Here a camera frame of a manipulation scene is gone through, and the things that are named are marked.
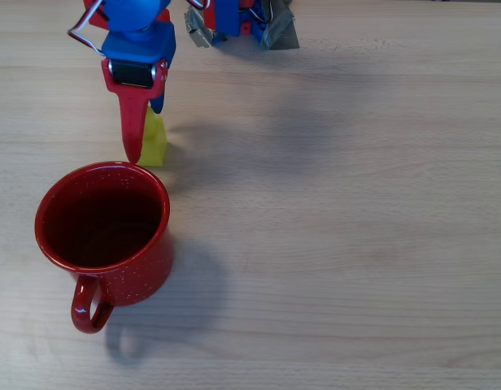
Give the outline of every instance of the metal wire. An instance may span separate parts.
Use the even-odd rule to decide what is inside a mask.
[[[81,29],[83,29],[84,26],[87,25],[87,23],[94,15],[94,13],[97,11],[97,9],[101,6],[103,1],[104,0],[95,0],[92,4],[90,4],[89,7],[86,8],[85,13],[82,14],[81,18],[76,23],[76,25],[68,30],[68,35],[73,39],[79,41],[80,43],[83,43],[84,45],[91,47],[93,50],[97,52],[97,54],[104,57],[104,53],[92,41],[89,41],[80,34],[77,34],[77,31],[80,31]]]
[[[197,10],[203,11],[206,8],[209,8],[211,5],[211,0],[204,0],[204,2],[200,2],[199,0],[186,0],[192,7]]]
[[[252,9],[252,8],[246,8],[246,9],[241,9],[240,12],[246,12],[249,11],[250,14],[252,15],[252,19],[254,19],[257,22],[264,23],[264,24],[269,24],[272,22],[274,19],[274,10],[272,9],[272,0],[268,0],[268,9],[269,9],[269,17],[268,20],[261,19],[258,14]]]

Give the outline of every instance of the mug handle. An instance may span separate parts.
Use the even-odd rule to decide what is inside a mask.
[[[91,301],[98,288],[98,278],[89,275],[79,275],[72,302],[73,325],[84,333],[97,333],[110,318],[113,305],[100,301],[94,316],[90,319]]]

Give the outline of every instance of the yellow block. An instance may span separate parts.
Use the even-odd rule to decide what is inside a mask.
[[[142,138],[142,152],[137,164],[145,167],[161,167],[167,146],[168,138],[166,137],[162,118],[157,116],[148,106],[144,137]]]

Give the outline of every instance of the mug rim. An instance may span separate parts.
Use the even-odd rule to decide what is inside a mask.
[[[71,262],[67,262],[63,258],[61,258],[51,246],[48,244],[48,240],[45,237],[45,234],[42,230],[42,220],[43,216],[46,213],[46,209],[50,205],[51,199],[54,195],[68,185],[75,178],[84,175],[87,172],[94,171],[96,169],[101,168],[127,168],[136,171],[142,176],[146,177],[148,182],[150,182],[153,187],[156,189],[159,200],[162,206],[162,218],[160,219],[159,226],[149,240],[149,242],[144,245],[143,248],[138,250],[136,253],[131,255],[130,257],[116,262],[107,266],[77,266]],[[45,254],[45,256],[53,262],[56,266],[63,268],[66,271],[78,273],[78,274],[87,274],[87,275],[96,275],[102,274],[105,272],[119,270],[120,268],[126,267],[128,264],[137,261],[138,258],[144,256],[153,246],[155,246],[158,239],[165,233],[166,228],[168,227],[169,215],[170,215],[171,207],[169,204],[169,195],[166,188],[163,186],[162,181],[143,167],[139,167],[138,165],[132,164],[130,162],[122,162],[122,161],[106,161],[106,162],[96,162],[94,164],[87,165],[85,167],[81,167],[72,171],[58,180],[46,193],[46,195],[42,198],[39,207],[37,208],[36,219],[35,219],[35,236],[37,244],[41,251]]]

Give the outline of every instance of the wooden table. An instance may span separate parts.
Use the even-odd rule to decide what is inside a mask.
[[[118,103],[80,1],[0,0],[0,390],[501,389],[501,4],[299,0],[281,52],[198,49],[184,11],[176,263],[89,336],[33,219],[124,159]]]

